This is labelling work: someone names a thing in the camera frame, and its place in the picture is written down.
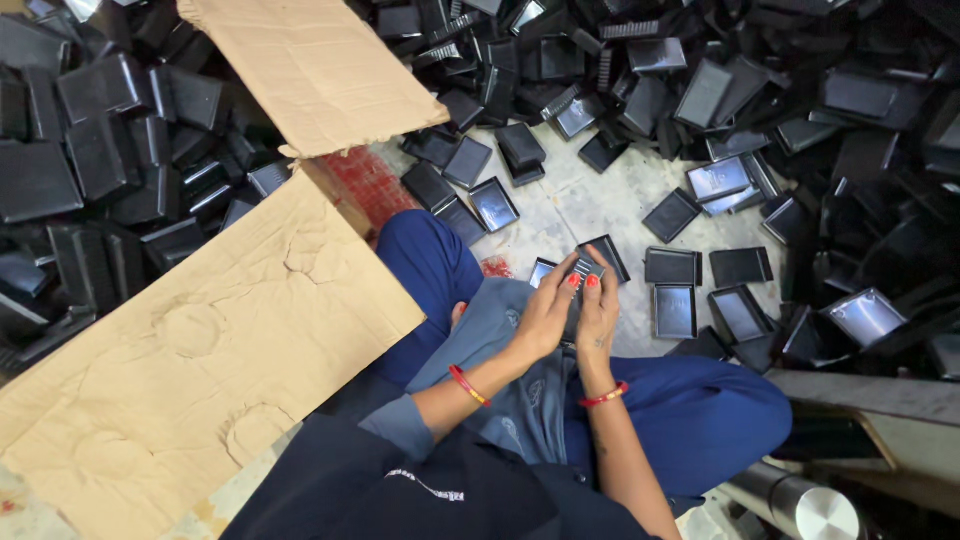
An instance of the grey cloth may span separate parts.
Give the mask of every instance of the grey cloth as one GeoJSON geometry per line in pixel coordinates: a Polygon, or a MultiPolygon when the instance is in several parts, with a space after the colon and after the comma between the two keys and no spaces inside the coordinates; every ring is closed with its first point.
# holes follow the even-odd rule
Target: grey cloth
{"type": "MultiPolygon", "coordinates": [[[[410,382],[407,393],[452,379],[450,364],[466,371],[502,351],[534,290],[516,280],[484,280],[460,324],[410,382]]],[[[480,408],[463,425],[531,465],[565,465],[564,396],[575,364],[572,356],[554,351],[495,396],[487,396],[492,406],[480,408]]],[[[426,459],[433,450],[433,437],[409,396],[381,407],[360,427],[394,442],[414,459],[426,459]]]]}

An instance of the woman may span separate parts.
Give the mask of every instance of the woman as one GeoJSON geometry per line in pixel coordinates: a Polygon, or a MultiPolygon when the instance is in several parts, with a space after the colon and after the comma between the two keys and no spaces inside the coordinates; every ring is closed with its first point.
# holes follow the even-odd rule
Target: woman
{"type": "Polygon", "coordinates": [[[678,540],[675,517],[786,438],[789,404],[739,366],[611,358],[616,274],[588,252],[602,279],[565,278],[571,255],[535,291],[397,215],[377,254],[427,321],[304,421],[224,538],[678,540]]]}

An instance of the torn cardboard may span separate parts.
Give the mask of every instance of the torn cardboard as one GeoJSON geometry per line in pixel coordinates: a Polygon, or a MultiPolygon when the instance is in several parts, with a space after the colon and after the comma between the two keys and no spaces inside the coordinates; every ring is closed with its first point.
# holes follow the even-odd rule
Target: torn cardboard
{"type": "Polygon", "coordinates": [[[343,0],[179,0],[294,153],[315,158],[449,120],[343,0]]]}
{"type": "Polygon", "coordinates": [[[167,531],[423,321],[317,180],[0,390],[0,458],[85,538],[167,531]]]}

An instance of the metal cylinder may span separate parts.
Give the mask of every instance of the metal cylinder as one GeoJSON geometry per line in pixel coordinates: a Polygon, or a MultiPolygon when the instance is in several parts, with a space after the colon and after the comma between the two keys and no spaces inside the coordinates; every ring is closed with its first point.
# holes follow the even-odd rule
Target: metal cylinder
{"type": "Polygon", "coordinates": [[[758,461],[720,491],[796,540],[856,540],[860,520],[843,494],[758,461]]]}

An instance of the sleeve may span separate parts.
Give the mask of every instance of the sleeve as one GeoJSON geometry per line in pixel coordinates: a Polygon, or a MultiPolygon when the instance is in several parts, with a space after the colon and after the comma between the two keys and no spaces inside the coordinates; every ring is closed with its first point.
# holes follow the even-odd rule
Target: sleeve
{"type": "Polygon", "coordinates": [[[359,427],[394,443],[417,463],[423,463],[434,449],[433,433],[409,394],[380,407],[359,427]]]}
{"type": "Polygon", "coordinates": [[[222,538],[323,538],[386,472],[405,462],[393,443],[349,421],[314,414],[222,538]]]}

